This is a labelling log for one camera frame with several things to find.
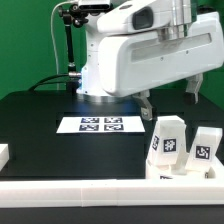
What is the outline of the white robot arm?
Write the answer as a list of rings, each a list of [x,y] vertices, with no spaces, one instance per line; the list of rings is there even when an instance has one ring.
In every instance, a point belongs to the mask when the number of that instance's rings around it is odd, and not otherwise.
[[[203,73],[224,64],[219,13],[199,13],[193,0],[79,0],[89,13],[87,63],[80,94],[95,102],[133,96],[150,120],[149,90],[187,79],[194,101]]]

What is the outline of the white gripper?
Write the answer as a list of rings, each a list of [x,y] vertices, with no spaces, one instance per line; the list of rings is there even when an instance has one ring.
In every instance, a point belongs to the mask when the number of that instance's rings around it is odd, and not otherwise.
[[[109,36],[98,52],[102,88],[117,97],[134,94],[147,121],[153,118],[149,89],[189,77],[184,101],[197,104],[202,73],[223,64],[224,35],[216,12],[198,15],[186,37],[161,41],[155,31]]]

